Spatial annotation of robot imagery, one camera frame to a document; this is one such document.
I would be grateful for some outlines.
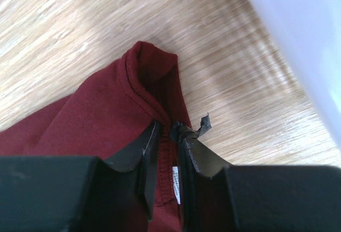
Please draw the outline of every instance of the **fabric fold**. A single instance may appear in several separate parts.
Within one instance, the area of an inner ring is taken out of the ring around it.
[[[0,132],[1,155],[113,155],[153,121],[163,124],[154,221],[149,231],[180,231],[173,193],[175,121],[190,120],[177,56],[137,42],[121,59],[94,73],[70,96]]]

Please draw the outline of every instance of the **light wood surface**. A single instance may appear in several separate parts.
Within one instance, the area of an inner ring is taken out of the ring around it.
[[[247,0],[0,0],[0,129],[75,91],[137,40],[179,56],[193,125],[232,163],[341,165]]]

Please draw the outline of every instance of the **stitched seam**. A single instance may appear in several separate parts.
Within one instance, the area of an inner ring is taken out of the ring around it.
[[[128,79],[129,79],[129,84],[131,85],[133,91],[136,92],[136,91],[135,91],[135,88],[134,88],[134,87],[132,86],[132,84],[131,84],[130,75],[129,75],[128,71],[127,71],[126,54],[124,55],[123,58],[124,58],[124,63],[125,63],[125,69],[126,69],[126,72],[127,72],[127,75],[128,75]],[[124,87],[123,87],[123,84],[121,83],[120,69],[118,70],[118,82],[119,82],[119,84],[120,84],[121,89],[122,89],[123,92],[125,93],[125,95],[127,95],[134,103],[136,103],[136,104],[137,104],[145,113],[147,113],[151,118],[153,118],[153,116],[152,116],[145,108],[143,108],[136,100],[134,100],[134,99],[126,92],[126,90],[125,90]],[[159,176],[159,179],[160,179],[160,187],[161,187],[161,197],[162,197],[162,201],[163,201],[162,205],[160,205],[160,206],[163,206],[164,203],[166,202],[166,197],[164,196],[165,188],[164,188],[164,183],[163,183],[162,177]]]
[[[165,204],[167,204],[167,203],[170,202],[170,201],[175,201],[175,199],[173,199],[173,198],[168,199],[168,200],[166,200],[163,204],[155,204],[155,206],[157,206],[157,207],[162,207],[162,206],[164,206]]]
[[[158,82],[156,82],[156,92],[158,94],[159,100],[161,101]],[[171,168],[173,166],[173,162],[172,162],[173,161],[173,146],[172,146],[172,143],[170,141],[167,142],[167,146],[168,146],[168,165]],[[173,182],[173,174],[172,174],[170,169],[168,169],[168,180],[170,181],[171,185],[174,183]],[[169,192],[169,196],[170,196],[170,199],[173,199],[172,191]]]
[[[147,113],[151,118],[153,118],[153,116],[148,111],[146,111],[136,100],[134,100],[134,98],[132,98],[130,95],[128,95],[128,93],[124,90],[124,87],[121,83],[120,69],[118,70],[117,75],[118,75],[118,82],[119,82],[121,89],[123,90],[123,93],[126,96],[128,96],[134,103],[136,103],[145,113]]]
[[[131,85],[131,87],[132,87],[132,89],[133,89],[133,91],[135,91],[138,95],[139,95],[139,97],[140,98],[142,98],[143,100],[145,100],[157,113],[158,113],[158,115],[162,118],[162,122],[163,122],[163,124],[165,125],[165,129],[166,129],[166,131],[167,132],[169,132],[170,131],[170,129],[169,129],[169,127],[168,127],[168,125],[167,125],[167,123],[165,122],[166,120],[165,120],[165,118],[164,118],[164,116],[162,116],[161,114],[160,114],[160,112],[148,101],[148,100],[146,100],[146,98],[138,91],[138,89],[136,89],[136,87],[132,84],[132,80],[131,80],[131,67],[130,67],[130,65],[129,64],[127,64],[127,62],[125,63],[126,64],[126,72],[127,72],[127,75],[128,75],[128,79],[129,79],[129,83],[130,83],[130,85]],[[164,187],[164,179],[163,179],[163,177],[160,175],[159,176],[159,178],[160,178],[160,187],[161,187],[161,196],[162,196],[162,199],[163,199],[163,202],[166,202],[166,197],[165,197],[165,187]],[[166,193],[167,193],[167,195],[168,195],[168,197],[170,197],[170,198],[172,198],[172,195],[171,195],[171,193],[169,192],[169,189],[166,191]]]

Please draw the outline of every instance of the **white tag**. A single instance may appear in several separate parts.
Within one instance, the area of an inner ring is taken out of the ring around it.
[[[180,204],[180,185],[179,185],[179,173],[177,167],[173,167],[173,188],[174,195],[176,197],[177,204]]]

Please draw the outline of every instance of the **red t-shirt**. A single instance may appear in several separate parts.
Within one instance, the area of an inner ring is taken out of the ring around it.
[[[173,122],[190,125],[177,56],[138,42],[70,96],[0,132],[0,155],[113,155],[153,121],[163,124],[154,219],[149,231],[181,231],[173,192]]]

